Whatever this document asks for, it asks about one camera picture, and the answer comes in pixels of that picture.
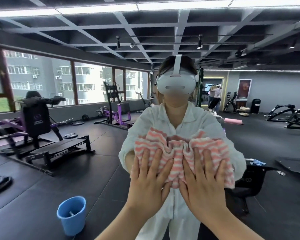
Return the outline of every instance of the blue bucket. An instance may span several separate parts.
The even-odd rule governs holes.
[[[82,196],[75,196],[62,202],[56,215],[61,219],[64,233],[69,236],[75,236],[80,233],[86,219],[86,199]]]

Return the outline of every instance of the finger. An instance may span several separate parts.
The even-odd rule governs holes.
[[[191,171],[186,159],[182,160],[182,164],[183,164],[184,177],[185,177],[187,184],[188,185],[195,184],[196,183],[195,175]]]
[[[179,180],[179,190],[180,194],[183,197],[186,205],[189,207],[190,201],[189,201],[189,193],[188,193],[188,188],[187,185],[182,181],[181,179]]]
[[[210,150],[204,150],[204,174],[206,176],[207,180],[215,180],[214,179],[214,170],[213,170],[213,162],[211,157],[211,151]]]
[[[162,190],[162,204],[166,201],[166,199],[170,193],[171,186],[172,186],[172,182],[168,182],[164,185],[163,190]]]
[[[168,176],[170,174],[172,166],[173,166],[173,159],[169,159],[168,162],[166,163],[166,165],[164,166],[164,168],[162,169],[162,171],[159,173],[159,175],[157,177],[157,182],[160,185],[164,185],[164,182],[166,181],[166,179],[168,178]]]
[[[130,174],[131,180],[137,180],[139,177],[139,159],[135,156]]]
[[[227,168],[227,163],[223,159],[221,160],[220,165],[218,167],[218,171],[216,173],[216,181],[218,184],[222,185],[223,187],[225,184],[226,168]]]
[[[148,172],[148,176],[147,176],[148,178],[155,179],[157,177],[161,156],[162,156],[162,150],[161,149],[156,150],[154,154],[154,158],[151,163],[151,167]]]
[[[204,180],[204,169],[201,162],[201,156],[198,148],[193,149],[194,152],[194,174],[197,180]]]
[[[141,159],[141,167],[139,177],[146,178],[148,175],[149,149],[145,149]]]

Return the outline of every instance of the black trash can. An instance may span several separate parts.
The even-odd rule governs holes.
[[[260,109],[260,104],[261,104],[261,100],[260,99],[255,98],[254,100],[252,100],[250,113],[252,113],[252,114],[258,114],[259,113],[259,109]]]

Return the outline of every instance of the hair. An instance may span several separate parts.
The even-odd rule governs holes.
[[[160,65],[158,74],[156,76],[156,80],[158,77],[160,77],[162,74],[169,71],[171,68],[174,67],[174,62],[176,60],[175,56],[168,56]],[[189,56],[181,56],[181,62],[180,67],[188,70],[189,72],[193,73],[194,75],[197,75],[197,69],[195,66],[195,63]],[[160,93],[157,89],[157,86],[155,86],[155,96],[159,102],[159,104],[163,103],[164,95]]]

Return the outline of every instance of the pink striped towel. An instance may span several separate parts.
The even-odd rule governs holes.
[[[179,179],[185,183],[185,175],[183,171],[182,158],[183,156],[188,161],[188,164],[194,172],[194,151],[193,148],[198,148],[201,155],[201,161],[204,161],[203,150],[209,149],[211,151],[213,169],[216,172],[220,161],[226,160],[226,177],[224,187],[233,189],[235,187],[234,170],[229,158],[228,146],[221,139],[211,139],[205,136],[205,132],[200,130],[190,139],[185,139],[174,135],[168,137],[162,131],[150,128],[145,136],[140,136],[135,142],[135,155],[139,159],[141,165],[142,154],[145,149],[150,150],[149,166],[152,163],[157,149],[162,150],[162,158],[160,161],[159,172],[163,169],[167,161],[173,158],[173,167],[166,182],[172,181],[172,188],[179,188]]]

